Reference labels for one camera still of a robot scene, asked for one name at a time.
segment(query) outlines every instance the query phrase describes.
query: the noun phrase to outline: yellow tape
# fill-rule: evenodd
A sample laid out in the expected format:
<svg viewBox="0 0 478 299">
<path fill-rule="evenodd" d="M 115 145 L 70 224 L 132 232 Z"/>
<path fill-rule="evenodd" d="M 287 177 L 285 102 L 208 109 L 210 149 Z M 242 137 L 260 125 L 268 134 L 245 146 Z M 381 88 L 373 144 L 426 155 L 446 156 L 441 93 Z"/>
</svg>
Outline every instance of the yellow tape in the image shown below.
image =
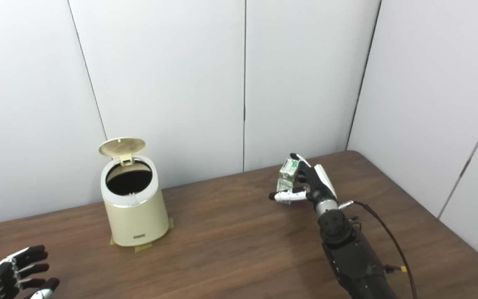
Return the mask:
<svg viewBox="0 0 478 299">
<path fill-rule="evenodd" d="M 152 242 L 134 247 L 134 252 L 138 252 L 138 251 L 147 249 L 149 247 L 152 247 Z"/>
<path fill-rule="evenodd" d="M 174 220 L 173 220 L 172 217 L 169 217 L 169 229 L 173 229 L 173 228 L 174 228 Z M 115 244 L 114 237 L 111 236 L 110 237 L 110 245 L 113 245 L 113 244 Z M 138 252 L 138 251 L 141 251 L 141 250 L 144 250 L 144 249 L 147 249 L 149 247 L 152 247 L 152 242 L 146 243 L 146 244 L 143 244 L 143 245 L 139 245 L 139 246 L 135 246 L 134 247 L 134 253 Z"/>
</svg>

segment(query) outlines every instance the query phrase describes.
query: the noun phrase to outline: black forearm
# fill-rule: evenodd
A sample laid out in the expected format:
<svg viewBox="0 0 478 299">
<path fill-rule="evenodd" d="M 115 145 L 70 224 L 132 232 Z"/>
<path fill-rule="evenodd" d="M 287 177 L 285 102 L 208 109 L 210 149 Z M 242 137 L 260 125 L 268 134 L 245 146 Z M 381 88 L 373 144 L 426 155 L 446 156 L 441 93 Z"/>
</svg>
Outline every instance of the black forearm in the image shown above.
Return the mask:
<svg viewBox="0 0 478 299">
<path fill-rule="evenodd" d="M 321 233 L 326 257 L 339 281 L 353 299 L 397 299 L 387 283 L 383 263 L 360 230 L 354 229 L 342 212 L 325 213 L 319 219 L 321 229 L 327 231 L 337 223 L 347 233 Z"/>
</svg>

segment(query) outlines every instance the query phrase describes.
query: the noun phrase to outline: robotic arm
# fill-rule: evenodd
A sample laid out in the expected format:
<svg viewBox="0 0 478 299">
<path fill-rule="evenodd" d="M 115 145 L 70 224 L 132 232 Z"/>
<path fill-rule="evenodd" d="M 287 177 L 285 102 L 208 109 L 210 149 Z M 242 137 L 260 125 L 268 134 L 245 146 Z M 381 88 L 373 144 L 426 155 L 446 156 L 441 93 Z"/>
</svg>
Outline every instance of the robotic arm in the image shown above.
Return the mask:
<svg viewBox="0 0 478 299">
<path fill-rule="evenodd" d="M 47 259 L 45 246 L 32 246 L 15 252 L 0 261 L 0 299 L 14 299 L 26 288 L 38 288 L 38 291 L 24 299 L 47 299 L 59 285 L 57 278 L 49 280 L 27 278 L 36 273 L 49 270 L 49 264 L 34 264 Z"/>
<path fill-rule="evenodd" d="M 340 286 L 352 299 L 397 299 L 385 278 L 385 266 L 364 234 L 355 229 L 342 212 L 354 202 L 338 204 L 333 185 L 322 165 L 311 167 L 300 155 L 291 154 L 290 157 L 299 161 L 298 181 L 309 184 L 309 188 L 295 187 L 271 193 L 269 198 L 275 201 L 307 199 L 313 204 L 319 216 L 317 223 L 326 257 Z"/>
</svg>

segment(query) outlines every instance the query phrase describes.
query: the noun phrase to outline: hinge of lid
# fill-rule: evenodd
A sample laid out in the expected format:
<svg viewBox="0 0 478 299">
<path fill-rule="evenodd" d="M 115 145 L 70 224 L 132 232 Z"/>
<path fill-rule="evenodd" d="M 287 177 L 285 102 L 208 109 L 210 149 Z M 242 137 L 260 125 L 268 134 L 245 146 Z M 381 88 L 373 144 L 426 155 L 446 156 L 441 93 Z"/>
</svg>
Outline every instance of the hinge of lid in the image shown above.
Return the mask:
<svg viewBox="0 0 478 299">
<path fill-rule="evenodd" d="M 119 156 L 119 160 L 121 161 L 121 166 L 130 166 L 134 164 L 134 159 L 131 154 L 121 155 Z"/>
</svg>

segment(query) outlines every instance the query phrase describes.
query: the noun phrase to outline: white fingertip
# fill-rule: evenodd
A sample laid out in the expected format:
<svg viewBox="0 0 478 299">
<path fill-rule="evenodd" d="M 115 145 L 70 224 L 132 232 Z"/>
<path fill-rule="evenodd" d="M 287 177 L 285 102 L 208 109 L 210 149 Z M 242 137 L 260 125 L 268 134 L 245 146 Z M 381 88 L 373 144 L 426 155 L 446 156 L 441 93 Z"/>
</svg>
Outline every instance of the white fingertip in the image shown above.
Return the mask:
<svg viewBox="0 0 478 299">
<path fill-rule="evenodd" d="M 31 299 L 47 299 L 53 295 L 53 291 L 50 289 L 41 289 L 36 293 L 32 294 Z"/>
</svg>

